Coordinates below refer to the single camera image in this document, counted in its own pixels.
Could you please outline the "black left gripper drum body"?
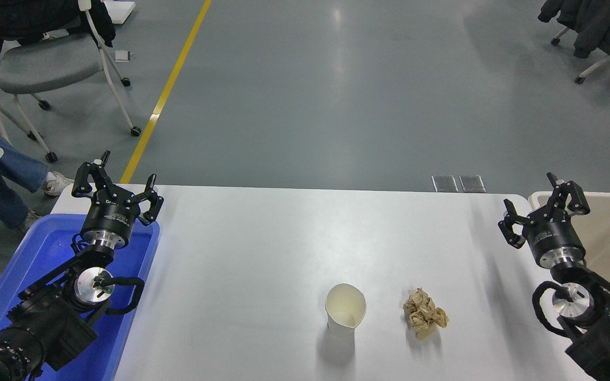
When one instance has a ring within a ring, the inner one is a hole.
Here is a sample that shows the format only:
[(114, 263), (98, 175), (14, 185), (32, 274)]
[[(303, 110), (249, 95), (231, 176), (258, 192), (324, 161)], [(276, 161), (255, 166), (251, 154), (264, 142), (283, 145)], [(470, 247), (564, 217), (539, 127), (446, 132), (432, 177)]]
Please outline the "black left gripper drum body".
[(83, 239), (91, 239), (97, 232), (104, 231), (114, 233), (120, 239), (130, 239), (140, 212), (137, 204), (125, 205), (124, 200), (114, 202), (106, 196), (94, 194), (80, 234)]

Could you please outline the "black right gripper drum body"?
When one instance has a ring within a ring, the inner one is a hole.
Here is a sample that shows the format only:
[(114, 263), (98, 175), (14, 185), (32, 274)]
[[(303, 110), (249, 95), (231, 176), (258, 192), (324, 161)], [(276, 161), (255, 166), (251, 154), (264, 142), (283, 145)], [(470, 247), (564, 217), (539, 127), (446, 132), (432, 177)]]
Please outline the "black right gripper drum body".
[(586, 249), (571, 224), (571, 214), (566, 210), (538, 209), (528, 215), (522, 230), (535, 260), (583, 260)]

